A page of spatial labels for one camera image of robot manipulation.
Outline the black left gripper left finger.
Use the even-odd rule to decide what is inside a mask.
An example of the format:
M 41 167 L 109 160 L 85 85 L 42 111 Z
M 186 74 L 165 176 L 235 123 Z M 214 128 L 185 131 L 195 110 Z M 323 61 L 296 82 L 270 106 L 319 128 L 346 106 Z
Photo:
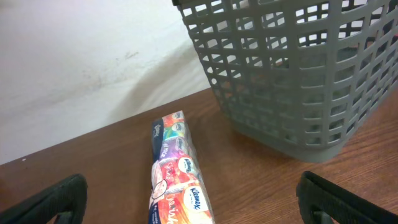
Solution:
M 88 185 L 81 174 L 60 182 L 1 212 L 1 224 L 55 223 L 81 224 L 88 199 Z

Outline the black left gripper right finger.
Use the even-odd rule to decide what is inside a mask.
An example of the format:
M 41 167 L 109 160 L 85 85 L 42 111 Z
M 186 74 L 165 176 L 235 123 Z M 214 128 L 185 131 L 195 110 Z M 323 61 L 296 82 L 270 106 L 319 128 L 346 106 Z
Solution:
M 310 171 L 303 172 L 296 188 L 305 224 L 397 223 L 397 215 L 345 190 Z

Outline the grey plastic basket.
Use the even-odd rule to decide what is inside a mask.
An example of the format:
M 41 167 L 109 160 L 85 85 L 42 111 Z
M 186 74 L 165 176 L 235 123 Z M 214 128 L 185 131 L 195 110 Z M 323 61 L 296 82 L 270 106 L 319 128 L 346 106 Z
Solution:
M 397 88 L 397 0 L 174 0 L 238 132 L 335 157 Z

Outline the colourful Kleenex tissue pack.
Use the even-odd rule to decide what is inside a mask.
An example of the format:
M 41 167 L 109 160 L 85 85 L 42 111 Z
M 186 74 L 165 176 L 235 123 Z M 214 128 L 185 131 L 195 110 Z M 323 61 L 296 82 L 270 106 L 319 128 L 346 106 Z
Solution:
M 152 123 L 149 224 L 215 224 L 195 146 L 182 111 Z

